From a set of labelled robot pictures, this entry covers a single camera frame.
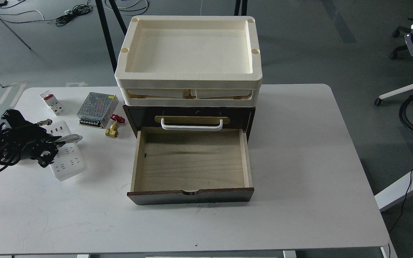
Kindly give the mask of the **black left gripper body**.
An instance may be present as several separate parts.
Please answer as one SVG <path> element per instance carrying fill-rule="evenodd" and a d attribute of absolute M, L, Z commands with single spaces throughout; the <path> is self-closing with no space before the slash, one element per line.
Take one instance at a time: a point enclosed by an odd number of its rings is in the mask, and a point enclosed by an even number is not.
<path fill-rule="evenodd" d="M 44 126 L 51 124 L 51 119 L 33 124 L 20 111 L 7 109 L 0 120 L 0 163 L 18 163 L 22 159 L 38 161 L 41 152 L 54 150 L 44 148 L 44 137 L 52 137 Z"/>

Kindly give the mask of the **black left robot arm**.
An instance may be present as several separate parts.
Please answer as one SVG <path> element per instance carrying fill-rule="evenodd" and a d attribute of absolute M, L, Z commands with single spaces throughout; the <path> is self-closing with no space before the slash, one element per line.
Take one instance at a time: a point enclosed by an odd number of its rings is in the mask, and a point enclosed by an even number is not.
<path fill-rule="evenodd" d="M 51 124 L 51 119 L 31 123 L 20 111 L 7 109 L 0 119 L 0 172 L 23 159 L 37 160 L 43 168 L 53 163 L 65 142 L 43 128 Z"/>

